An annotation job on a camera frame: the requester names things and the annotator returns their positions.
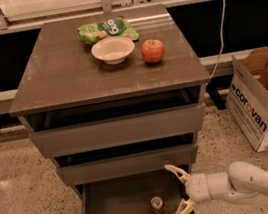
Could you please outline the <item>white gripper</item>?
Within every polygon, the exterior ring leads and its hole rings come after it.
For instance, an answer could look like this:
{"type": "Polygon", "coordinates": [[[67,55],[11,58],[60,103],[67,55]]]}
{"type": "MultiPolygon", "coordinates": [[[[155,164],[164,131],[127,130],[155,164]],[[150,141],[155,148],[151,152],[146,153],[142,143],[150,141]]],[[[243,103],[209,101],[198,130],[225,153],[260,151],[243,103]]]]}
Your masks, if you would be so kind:
{"type": "Polygon", "coordinates": [[[211,199],[206,174],[190,175],[182,168],[170,164],[165,165],[165,169],[175,174],[181,183],[185,183],[186,195],[189,196],[188,200],[183,198],[180,201],[175,214],[190,214],[196,204],[208,202],[211,199]]]}

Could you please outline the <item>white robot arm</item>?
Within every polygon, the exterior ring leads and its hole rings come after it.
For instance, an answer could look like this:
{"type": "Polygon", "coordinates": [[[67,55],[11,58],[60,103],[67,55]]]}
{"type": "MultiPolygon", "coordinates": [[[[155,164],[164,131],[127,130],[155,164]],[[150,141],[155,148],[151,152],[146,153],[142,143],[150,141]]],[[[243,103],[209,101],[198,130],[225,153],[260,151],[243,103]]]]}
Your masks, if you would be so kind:
{"type": "Polygon", "coordinates": [[[170,164],[165,169],[184,184],[188,200],[180,201],[175,214],[190,214],[197,204],[224,200],[231,204],[254,204],[260,194],[268,196],[268,172],[246,162],[233,162],[225,172],[190,174],[170,164]]]}

